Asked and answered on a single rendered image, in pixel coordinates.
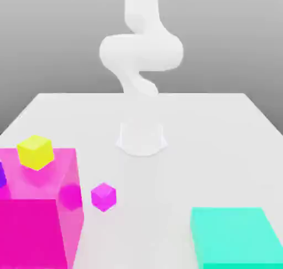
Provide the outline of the small magenta cube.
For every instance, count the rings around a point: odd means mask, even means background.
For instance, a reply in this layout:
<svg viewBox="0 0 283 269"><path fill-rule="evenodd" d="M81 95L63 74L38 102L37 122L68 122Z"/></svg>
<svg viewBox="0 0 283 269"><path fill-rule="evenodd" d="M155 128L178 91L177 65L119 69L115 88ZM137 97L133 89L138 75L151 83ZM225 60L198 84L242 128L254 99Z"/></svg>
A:
<svg viewBox="0 0 283 269"><path fill-rule="evenodd" d="M116 189L106 183L101 183L91 190L91 202L100 211L107 211L117 202Z"/></svg>

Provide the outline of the small yellow cube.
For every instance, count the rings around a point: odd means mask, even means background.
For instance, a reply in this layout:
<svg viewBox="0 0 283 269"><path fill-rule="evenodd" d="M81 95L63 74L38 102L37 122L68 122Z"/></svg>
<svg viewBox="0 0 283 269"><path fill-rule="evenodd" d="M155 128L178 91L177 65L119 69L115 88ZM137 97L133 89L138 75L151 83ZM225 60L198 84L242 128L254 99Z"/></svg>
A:
<svg viewBox="0 0 283 269"><path fill-rule="evenodd" d="M54 160L52 142L42 136L32 135L17 144L21 165L39 171Z"/></svg>

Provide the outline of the small purple cube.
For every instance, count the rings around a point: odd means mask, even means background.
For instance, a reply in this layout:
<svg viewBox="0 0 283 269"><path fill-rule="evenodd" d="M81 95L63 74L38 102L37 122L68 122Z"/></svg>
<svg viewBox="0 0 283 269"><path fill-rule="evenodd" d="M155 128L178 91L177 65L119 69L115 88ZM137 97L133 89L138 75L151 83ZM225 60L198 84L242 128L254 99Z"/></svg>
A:
<svg viewBox="0 0 283 269"><path fill-rule="evenodd" d="M0 188L7 184L7 178L4 171L3 163L0 161Z"/></svg>

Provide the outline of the large pink box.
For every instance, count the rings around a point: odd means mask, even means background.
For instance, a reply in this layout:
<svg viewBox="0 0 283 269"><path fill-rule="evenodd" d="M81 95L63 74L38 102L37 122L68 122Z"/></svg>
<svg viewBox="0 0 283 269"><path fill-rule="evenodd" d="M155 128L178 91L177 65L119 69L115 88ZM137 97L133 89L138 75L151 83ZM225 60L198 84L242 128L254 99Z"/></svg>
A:
<svg viewBox="0 0 283 269"><path fill-rule="evenodd" d="M55 148L54 160L39 171L20 164L15 148L1 148L7 184L0 188L0 200L54 199L56 201L67 269L73 269L84 214L76 151Z"/></svg>

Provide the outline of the large turquoise box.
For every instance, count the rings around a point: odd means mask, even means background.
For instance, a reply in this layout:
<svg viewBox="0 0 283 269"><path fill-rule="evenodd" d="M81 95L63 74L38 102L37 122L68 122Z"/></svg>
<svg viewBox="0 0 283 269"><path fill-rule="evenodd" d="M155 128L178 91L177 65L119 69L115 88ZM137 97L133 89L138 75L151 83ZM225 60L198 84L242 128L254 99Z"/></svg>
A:
<svg viewBox="0 0 283 269"><path fill-rule="evenodd" d="M261 208L193 207L198 269L283 269L283 246Z"/></svg>

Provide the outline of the large magenta box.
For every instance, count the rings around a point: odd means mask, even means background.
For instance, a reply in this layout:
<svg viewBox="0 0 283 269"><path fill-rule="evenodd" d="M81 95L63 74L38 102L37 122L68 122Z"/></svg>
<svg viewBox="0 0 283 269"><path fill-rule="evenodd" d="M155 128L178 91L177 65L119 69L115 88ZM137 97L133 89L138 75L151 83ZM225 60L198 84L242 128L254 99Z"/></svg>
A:
<svg viewBox="0 0 283 269"><path fill-rule="evenodd" d="M67 269L54 199L0 200L0 269Z"/></svg>

